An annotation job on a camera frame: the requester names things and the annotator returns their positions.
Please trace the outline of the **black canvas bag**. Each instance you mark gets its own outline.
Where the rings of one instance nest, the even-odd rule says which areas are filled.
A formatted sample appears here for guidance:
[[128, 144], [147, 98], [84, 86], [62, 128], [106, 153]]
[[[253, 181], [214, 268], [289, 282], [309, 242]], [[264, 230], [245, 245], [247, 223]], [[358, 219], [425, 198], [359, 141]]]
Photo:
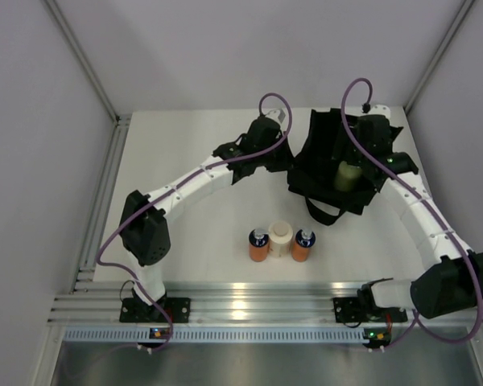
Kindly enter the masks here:
[[[355, 138], [358, 118], [346, 116], [349, 130]], [[390, 126], [394, 144], [403, 127], [391, 123]], [[357, 138], [356, 142], [357, 145], [349, 138], [339, 109], [311, 111], [308, 136], [287, 172], [287, 183], [290, 192], [305, 198], [310, 216], [323, 225], [335, 224], [346, 212], [360, 215], [389, 178], [365, 156], [369, 153]], [[391, 154], [375, 159], [392, 171], [397, 171], [398, 166], [404, 164], [404, 157], [395, 154], [393, 147]], [[342, 161], [362, 169], [361, 178], [350, 192], [337, 191], [333, 187], [335, 174]]]

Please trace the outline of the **yellow-green pump bottle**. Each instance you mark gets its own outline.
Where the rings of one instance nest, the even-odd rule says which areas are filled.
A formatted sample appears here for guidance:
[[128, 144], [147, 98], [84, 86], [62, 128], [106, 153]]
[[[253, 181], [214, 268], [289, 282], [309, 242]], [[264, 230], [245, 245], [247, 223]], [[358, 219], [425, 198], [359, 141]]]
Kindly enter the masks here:
[[353, 166], [346, 161], [342, 161], [335, 174], [333, 187], [337, 191], [350, 192], [355, 189], [361, 176], [362, 169], [359, 166]]

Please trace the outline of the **cream bottle white cap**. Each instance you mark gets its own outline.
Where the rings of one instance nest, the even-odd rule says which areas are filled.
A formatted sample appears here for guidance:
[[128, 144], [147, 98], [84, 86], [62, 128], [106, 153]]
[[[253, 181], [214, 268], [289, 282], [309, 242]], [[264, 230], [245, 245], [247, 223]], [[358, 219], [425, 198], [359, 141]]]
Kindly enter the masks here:
[[275, 221], [268, 228], [269, 255], [271, 257], [285, 257], [291, 247], [294, 236], [292, 226], [283, 220]]

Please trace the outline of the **orange bottle white pump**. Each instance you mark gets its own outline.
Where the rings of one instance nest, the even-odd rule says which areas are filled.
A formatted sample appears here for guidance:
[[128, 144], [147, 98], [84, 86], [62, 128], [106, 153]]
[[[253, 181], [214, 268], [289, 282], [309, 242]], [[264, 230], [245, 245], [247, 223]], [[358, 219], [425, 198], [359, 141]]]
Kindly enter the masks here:
[[315, 242], [315, 233], [311, 229], [301, 228], [295, 234], [294, 244], [291, 248], [292, 258], [298, 262], [305, 262], [309, 258], [311, 249]]

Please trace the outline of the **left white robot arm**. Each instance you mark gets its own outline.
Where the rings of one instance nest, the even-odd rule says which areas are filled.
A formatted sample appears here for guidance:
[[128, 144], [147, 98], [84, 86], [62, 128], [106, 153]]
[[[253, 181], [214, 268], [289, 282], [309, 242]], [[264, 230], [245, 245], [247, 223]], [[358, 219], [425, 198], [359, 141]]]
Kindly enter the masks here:
[[120, 237], [138, 280], [132, 296], [122, 302], [122, 322], [154, 322], [168, 308], [159, 262], [171, 247], [170, 222], [215, 191], [251, 176], [259, 167], [270, 173], [289, 169], [292, 154], [281, 129], [285, 117], [281, 109], [261, 115], [246, 133], [218, 146], [202, 165], [181, 179], [146, 194], [138, 190], [128, 194]]

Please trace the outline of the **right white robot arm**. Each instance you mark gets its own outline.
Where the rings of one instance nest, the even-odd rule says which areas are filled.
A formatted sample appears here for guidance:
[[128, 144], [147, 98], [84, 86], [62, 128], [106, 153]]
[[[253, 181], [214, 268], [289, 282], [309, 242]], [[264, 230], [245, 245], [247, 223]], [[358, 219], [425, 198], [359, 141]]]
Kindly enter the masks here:
[[417, 278], [369, 283], [358, 300], [360, 313], [377, 319], [396, 307], [428, 319], [470, 308], [483, 314], [483, 253], [474, 252], [449, 226], [411, 156], [393, 150], [388, 117], [365, 114], [354, 125], [344, 117], [342, 125], [351, 145], [348, 163], [360, 167], [394, 209], [423, 267]]

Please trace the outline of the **left aluminium frame post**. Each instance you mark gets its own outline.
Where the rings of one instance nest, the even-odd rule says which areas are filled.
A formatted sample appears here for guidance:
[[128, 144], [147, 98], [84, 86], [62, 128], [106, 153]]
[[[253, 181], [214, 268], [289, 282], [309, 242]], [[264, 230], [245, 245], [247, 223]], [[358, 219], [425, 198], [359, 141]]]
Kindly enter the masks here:
[[107, 116], [113, 123], [117, 123], [119, 120], [118, 113], [59, 3], [55, 0], [42, 0], [41, 3], [55, 23], [56, 28], [61, 33], [63, 40], [68, 45], [70, 52], [78, 63], [90, 87], [101, 102], [101, 106], [105, 110]]

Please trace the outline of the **aluminium frame post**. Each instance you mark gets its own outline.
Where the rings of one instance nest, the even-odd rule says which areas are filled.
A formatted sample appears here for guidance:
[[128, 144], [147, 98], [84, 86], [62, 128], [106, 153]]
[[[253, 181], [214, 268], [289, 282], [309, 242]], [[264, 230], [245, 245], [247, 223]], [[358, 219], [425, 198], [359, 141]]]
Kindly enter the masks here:
[[118, 113], [59, 3], [55, 0], [42, 0], [41, 3], [55, 23], [56, 28], [61, 33], [63, 40], [68, 45], [70, 52], [78, 63], [90, 87], [101, 102], [101, 106], [105, 110], [107, 116], [113, 123], [117, 123], [119, 120]]
[[404, 112], [407, 116], [413, 111], [414, 107], [419, 102], [420, 97], [423, 95], [423, 91], [428, 86], [431, 78], [436, 72], [436, 69], [442, 63], [450, 47], [456, 40], [460, 29], [473, 11], [473, 8], [476, 4], [478, 4], [478, 1], [476, 0], [464, 0], [460, 2], [455, 15], [450, 19], [450, 23], [445, 28], [440, 41], [436, 45], [436, 49], [430, 56], [430, 59], [425, 66], [425, 69], [421, 72], [420, 77], [415, 83], [415, 86], [409, 93], [406, 104], [403, 106]]

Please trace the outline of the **right aluminium frame post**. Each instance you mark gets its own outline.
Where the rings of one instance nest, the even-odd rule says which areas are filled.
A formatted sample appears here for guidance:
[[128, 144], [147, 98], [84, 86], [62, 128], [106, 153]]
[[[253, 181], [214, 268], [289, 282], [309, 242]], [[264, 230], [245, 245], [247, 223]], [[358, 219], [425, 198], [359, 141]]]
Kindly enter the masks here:
[[436, 72], [436, 69], [442, 63], [450, 47], [456, 40], [460, 29], [473, 11], [473, 8], [476, 4], [478, 4], [478, 1], [476, 0], [464, 0], [460, 2], [455, 15], [450, 19], [450, 23], [445, 28], [440, 41], [436, 45], [436, 49], [430, 56], [430, 59], [425, 66], [425, 69], [421, 72], [420, 77], [415, 83], [415, 86], [409, 93], [406, 104], [403, 106], [404, 112], [407, 116], [413, 111], [414, 107], [419, 102], [420, 97], [423, 95], [423, 91], [428, 86], [431, 78]]

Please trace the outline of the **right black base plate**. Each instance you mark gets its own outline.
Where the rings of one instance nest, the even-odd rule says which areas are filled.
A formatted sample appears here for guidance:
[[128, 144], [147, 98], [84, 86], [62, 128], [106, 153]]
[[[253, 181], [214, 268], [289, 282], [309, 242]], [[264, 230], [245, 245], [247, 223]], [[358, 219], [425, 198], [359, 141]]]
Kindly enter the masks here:
[[355, 325], [365, 322], [407, 322], [407, 313], [396, 307], [372, 308], [364, 306], [357, 297], [332, 299], [335, 319], [338, 323]]

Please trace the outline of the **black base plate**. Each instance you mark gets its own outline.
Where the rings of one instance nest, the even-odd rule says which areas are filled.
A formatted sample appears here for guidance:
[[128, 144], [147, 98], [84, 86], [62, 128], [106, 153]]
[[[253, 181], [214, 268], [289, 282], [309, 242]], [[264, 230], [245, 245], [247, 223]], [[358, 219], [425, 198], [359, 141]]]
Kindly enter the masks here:
[[332, 299], [335, 319], [338, 323], [355, 325], [365, 322], [407, 322], [407, 313], [396, 307], [372, 308], [364, 306], [357, 297]]
[[[164, 297], [159, 302], [159, 305], [173, 323], [188, 323], [191, 310], [190, 298]], [[119, 322], [148, 323], [166, 321], [164, 315], [155, 306], [146, 304], [136, 296], [122, 300]]]

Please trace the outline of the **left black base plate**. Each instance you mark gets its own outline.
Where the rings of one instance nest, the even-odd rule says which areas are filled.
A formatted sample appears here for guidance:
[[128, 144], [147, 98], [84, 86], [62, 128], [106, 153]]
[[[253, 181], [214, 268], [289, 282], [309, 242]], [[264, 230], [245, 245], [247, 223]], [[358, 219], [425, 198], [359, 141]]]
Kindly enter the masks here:
[[[159, 302], [159, 305], [173, 323], [188, 323], [191, 310], [190, 298], [164, 297]], [[164, 315], [155, 306], [146, 304], [136, 296], [122, 300], [119, 322], [148, 323], [166, 321]]]

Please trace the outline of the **aluminium front rail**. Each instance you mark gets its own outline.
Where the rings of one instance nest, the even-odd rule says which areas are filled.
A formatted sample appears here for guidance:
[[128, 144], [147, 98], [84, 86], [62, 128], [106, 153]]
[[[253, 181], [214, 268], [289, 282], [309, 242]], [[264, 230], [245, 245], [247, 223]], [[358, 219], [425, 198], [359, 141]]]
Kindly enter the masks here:
[[[56, 295], [51, 324], [117, 324], [120, 282], [78, 281]], [[192, 325], [333, 325], [334, 298], [353, 296], [359, 282], [168, 283], [171, 297], [191, 299]]]

